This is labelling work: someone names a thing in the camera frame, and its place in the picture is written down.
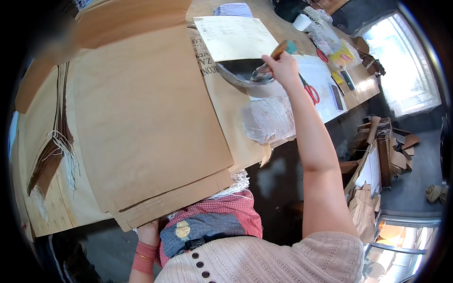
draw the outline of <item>hand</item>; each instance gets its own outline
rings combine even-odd
[[[155,219],[137,228],[139,241],[153,247],[159,244],[159,220]]]
[[[274,77],[284,89],[300,84],[297,61],[286,51],[280,55],[278,61],[275,61],[272,57],[267,55],[263,55],[261,58],[270,66],[274,73]]]

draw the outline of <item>bright window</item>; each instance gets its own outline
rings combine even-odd
[[[441,104],[426,55],[399,14],[372,26],[362,37],[370,55],[379,59],[383,94],[395,117],[428,111]]]

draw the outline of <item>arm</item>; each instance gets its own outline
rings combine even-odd
[[[291,101],[304,168],[303,237],[321,231],[358,237],[346,205],[337,153],[312,99],[302,86],[296,60],[286,52],[278,61],[266,55],[263,60],[272,68]]]
[[[159,244],[159,222],[154,220],[137,228],[139,243],[129,275],[130,283],[154,283],[153,263]]]

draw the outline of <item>cream knit cardigan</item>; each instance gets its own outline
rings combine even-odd
[[[175,256],[156,282],[360,282],[363,254],[358,238],[339,232],[313,233],[292,247],[224,238]]]

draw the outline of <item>blue fabric patch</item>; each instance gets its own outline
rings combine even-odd
[[[234,214],[205,213],[191,216],[163,229],[160,238],[165,255],[172,258],[189,240],[217,234],[241,236],[245,233],[245,229]]]

